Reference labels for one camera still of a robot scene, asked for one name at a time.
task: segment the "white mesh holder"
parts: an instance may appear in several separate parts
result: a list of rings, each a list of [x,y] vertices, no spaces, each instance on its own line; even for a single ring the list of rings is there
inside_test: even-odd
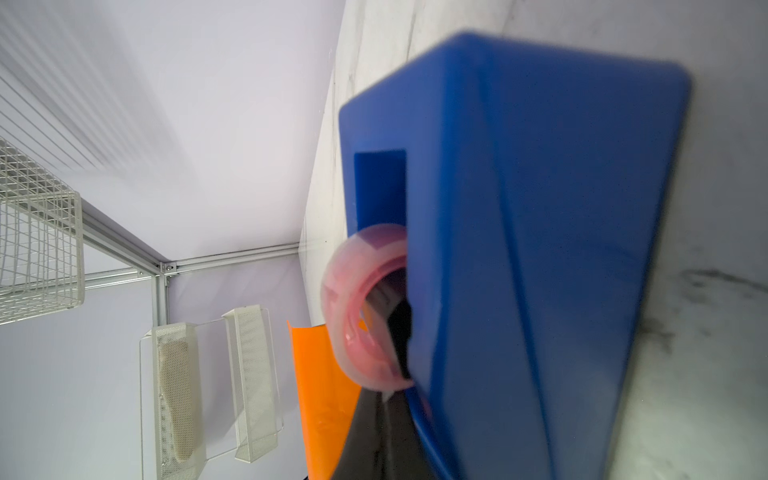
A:
[[[283,426],[271,330],[258,305],[237,308],[223,318],[237,418],[235,458],[250,463],[277,447],[277,433]]]
[[[206,461],[194,326],[152,329],[158,480],[197,480]]]
[[[0,137],[0,324],[84,299],[80,195]]]

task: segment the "blue plastic bin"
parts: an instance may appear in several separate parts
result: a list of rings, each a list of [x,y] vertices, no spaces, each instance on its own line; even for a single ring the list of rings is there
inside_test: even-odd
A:
[[[408,228],[443,476],[603,475],[689,90],[668,62],[463,34],[342,108],[349,233]]]

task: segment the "wire shelf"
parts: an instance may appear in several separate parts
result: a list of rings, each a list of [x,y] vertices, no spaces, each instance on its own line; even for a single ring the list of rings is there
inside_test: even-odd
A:
[[[83,303],[80,195],[0,137],[0,324]]]

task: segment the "marble surface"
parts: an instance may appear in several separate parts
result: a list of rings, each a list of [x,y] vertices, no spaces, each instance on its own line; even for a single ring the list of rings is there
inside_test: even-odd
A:
[[[768,5],[758,0],[348,0],[300,259],[310,318],[346,238],[337,116],[462,29],[674,59],[694,94],[610,478],[768,478]]]

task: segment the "white wall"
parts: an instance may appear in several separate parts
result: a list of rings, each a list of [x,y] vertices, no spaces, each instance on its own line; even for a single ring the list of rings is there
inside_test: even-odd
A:
[[[298,241],[343,7],[2,2],[0,136],[171,260]]]
[[[201,480],[303,480],[306,476],[296,374],[287,325],[290,321],[292,326],[310,326],[298,256],[186,273],[173,278],[170,283],[172,323],[205,323],[220,318],[238,306],[255,304],[266,307],[270,312],[285,425],[278,435],[276,450],[252,464],[229,457],[218,458],[206,464]],[[219,353],[226,357],[225,351]],[[200,357],[213,358],[209,352],[201,352]],[[201,365],[200,368],[203,370],[207,366]],[[204,395],[215,396],[218,391],[227,397],[227,390],[231,389],[229,374],[223,376],[216,385],[211,385],[210,389],[213,391],[204,392]],[[222,403],[222,408],[229,413],[232,409],[231,401]],[[209,425],[208,418],[205,418],[205,422]]]
[[[83,267],[86,273],[97,273],[128,268],[128,265],[110,257],[106,253],[102,253],[100,250],[84,245]]]
[[[0,478],[141,477],[138,342],[150,283],[0,327]]]

